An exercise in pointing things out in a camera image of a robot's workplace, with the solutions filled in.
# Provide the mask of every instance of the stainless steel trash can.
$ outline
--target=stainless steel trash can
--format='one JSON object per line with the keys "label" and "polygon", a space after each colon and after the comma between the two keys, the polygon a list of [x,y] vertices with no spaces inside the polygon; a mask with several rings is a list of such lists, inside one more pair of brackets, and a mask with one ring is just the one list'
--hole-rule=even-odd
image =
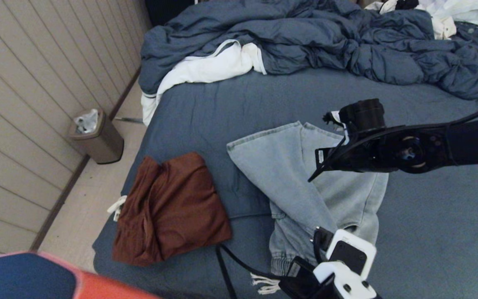
{"label": "stainless steel trash can", "polygon": [[[100,108],[97,110],[99,112],[97,127],[93,132],[82,134],[77,131],[77,125],[72,122],[69,137],[82,146],[97,164],[117,162],[123,155],[125,142],[104,111]],[[79,115],[90,113],[90,111],[84,110]]]}

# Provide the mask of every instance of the mattress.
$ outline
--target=mattress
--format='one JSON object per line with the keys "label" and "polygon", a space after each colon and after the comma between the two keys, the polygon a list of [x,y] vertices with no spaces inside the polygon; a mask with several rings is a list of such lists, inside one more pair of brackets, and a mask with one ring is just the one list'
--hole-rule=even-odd
{"label": "mattress", "polygon": [[[478,110],[478,100],[461,100],[435,86],[389,85],[330,69],[186,83],[163,95],[121,193],[131,189],[144,156],[161,162],[199,153],[231,219],[233,238],[225,244],[247,264],[267,271],[273,230],[268,199],[235,167],[226,144],[295,121],[331,130],[322,121],[327,111],[368,98],[381,100],[388,126],[442,123]],[[380,295],[478,297],[478,165],[392,173],[378,216],[378,254],[369,282]],[[214,247],[135,267],[112,261],[115,229],[109,219],[93,244],[99,274],[165,298],[228,297]],[[246,270],[225,261],[239,297],[262,297]]]}

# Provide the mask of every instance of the tiled floor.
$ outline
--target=tiled floor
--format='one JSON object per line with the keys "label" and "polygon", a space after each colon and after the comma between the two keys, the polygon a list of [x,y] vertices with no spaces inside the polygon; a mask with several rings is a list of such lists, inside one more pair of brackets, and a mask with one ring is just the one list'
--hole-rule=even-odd
{"label": "tiled floor", "polygon": [[[140,118],[140,97],[136,82],[117,116]],[[120,196],[146,131],[145,125],[139,123],[113,123],[125,139],[121,161],[98,165],[90,159],[39,249],[91,272],[95,272],[91,245],[108,219],[106,209]]]}

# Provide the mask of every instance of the light blue jeans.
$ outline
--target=light blue jeans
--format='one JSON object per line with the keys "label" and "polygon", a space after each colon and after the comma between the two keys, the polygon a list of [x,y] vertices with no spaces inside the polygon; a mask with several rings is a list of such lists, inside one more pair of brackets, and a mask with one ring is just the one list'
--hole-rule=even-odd
{"label": "light blue jeans", "polygon": [[316,265],[313,237],[316,226],[351,231],[375,243],[377,210],[388,174],[324,172],[313,182],[315,149],[335,147],[342,136],[309,123],[290,123],[230,142],[228,154],[237,167],[271,200],[275,219],[269,249],[271,271],[286,274],[296,256]]}

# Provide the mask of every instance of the blue comforter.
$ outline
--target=blue comforter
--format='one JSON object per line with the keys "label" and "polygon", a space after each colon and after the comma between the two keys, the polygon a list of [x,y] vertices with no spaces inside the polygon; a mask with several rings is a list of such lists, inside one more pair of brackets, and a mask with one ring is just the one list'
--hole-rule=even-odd
{"label": "blue comforter", "polygon": [[420,10],[379,15],[348,0],[241,0],[194,5],[145,35],[140,86],[156,93],[186,56],[205,56],[227,39],[261,48],[269,74],[304,68],[348,70],[409,85],[432,83],[464,99],[478,98],[478,44],[435,40]]}

